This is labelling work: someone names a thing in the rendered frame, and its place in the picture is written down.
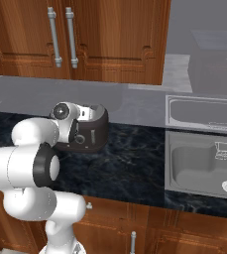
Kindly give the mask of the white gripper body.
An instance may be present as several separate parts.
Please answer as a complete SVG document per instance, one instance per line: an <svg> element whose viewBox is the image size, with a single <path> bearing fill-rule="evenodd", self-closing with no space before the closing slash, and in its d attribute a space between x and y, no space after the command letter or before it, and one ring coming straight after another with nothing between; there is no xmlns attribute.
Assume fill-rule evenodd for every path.
<svg viewBox="0 0 227 254"><path fill-rule="evenodd" d="M87 106L79 107L80 115L78 117L79 120L90 120L91 119L91 109Z"/></svg>

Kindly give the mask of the dark brown toaster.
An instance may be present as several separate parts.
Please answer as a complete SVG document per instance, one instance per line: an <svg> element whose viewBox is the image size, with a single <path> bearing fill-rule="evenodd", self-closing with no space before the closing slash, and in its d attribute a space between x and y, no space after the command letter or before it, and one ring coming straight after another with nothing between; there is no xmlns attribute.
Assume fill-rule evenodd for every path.
<svg viewBox="0 0 227 254"><path fill-rule="evenodd" d="M79 107L91 109L90 120L79 120ZM57 123L59 138L56 147L63 151L94 153L107 143L109 119L108 111L101 104L78 105L60 102L51 112L51 118Z"/></svg>

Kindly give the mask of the wooden base cupboard door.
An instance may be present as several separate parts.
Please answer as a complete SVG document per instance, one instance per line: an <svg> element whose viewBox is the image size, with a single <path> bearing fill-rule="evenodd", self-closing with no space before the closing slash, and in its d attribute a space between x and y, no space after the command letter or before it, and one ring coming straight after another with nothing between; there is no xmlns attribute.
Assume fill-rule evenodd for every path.
<svg viewBox="0 0 227 254"><path fill-rule="evenodd" d="M146 205L87 195L84 198L91 208L74 224L73 231L87 254L130 254L133 231L135 254L145 254Z"/></svg>
<svg viewBox="0 0 227 254"><path fill-rule="evenodd" d="M150 207L149 254L227 254L227 218Z"/></svg>

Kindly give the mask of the grey steel sink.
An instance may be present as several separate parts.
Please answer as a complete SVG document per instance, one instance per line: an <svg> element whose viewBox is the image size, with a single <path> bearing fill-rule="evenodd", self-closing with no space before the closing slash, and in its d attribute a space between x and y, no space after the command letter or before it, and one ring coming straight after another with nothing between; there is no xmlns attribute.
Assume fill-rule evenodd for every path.
<svg viewBox="0 0 227 254"><path fill-rule="evenodd" d="M167 131L165 189L227 198L227 136Z"/></svg>

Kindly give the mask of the wooden base cupboard panel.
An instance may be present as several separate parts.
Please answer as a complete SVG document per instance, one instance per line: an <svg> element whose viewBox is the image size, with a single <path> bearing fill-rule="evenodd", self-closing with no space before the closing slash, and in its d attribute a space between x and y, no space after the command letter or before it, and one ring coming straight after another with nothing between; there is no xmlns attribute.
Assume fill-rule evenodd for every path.
<svg viewBox="0 0 227 254"><path fill-rule="evenodd" d="M3 207L3 193L0 191L0 249L38 254L46 243L45 223L11 217Z"/></svg>

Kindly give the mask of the dark grey cabinet block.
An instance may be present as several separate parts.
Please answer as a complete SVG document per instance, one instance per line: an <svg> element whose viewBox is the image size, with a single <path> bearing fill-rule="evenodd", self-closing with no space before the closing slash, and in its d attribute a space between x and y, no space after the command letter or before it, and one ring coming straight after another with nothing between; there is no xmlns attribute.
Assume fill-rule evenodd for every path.
<svg viewBox="0 0 227 254"><path fill-rule="evenodd" d="M227 31L192 30L188 77L194 93L227 95Z"/></svg>

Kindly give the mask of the wooden wall cupboard door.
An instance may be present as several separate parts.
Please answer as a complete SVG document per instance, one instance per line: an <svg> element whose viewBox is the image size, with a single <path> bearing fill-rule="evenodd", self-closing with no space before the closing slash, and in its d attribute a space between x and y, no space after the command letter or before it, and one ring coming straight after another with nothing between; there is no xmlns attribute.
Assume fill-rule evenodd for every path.
<svg viewBox="0 0 227 254"><path fill-rule="evenodd" d="M56 16L54 48L48 9L59 11L58 0L0 0L0 75L68 78L61 16Z"/></svg>
<svg viewBox="0 0 227 254"><path fill-rule="evenodd" d="M73 12L77 80L160 85L171 0L62 0Z"/></svg>

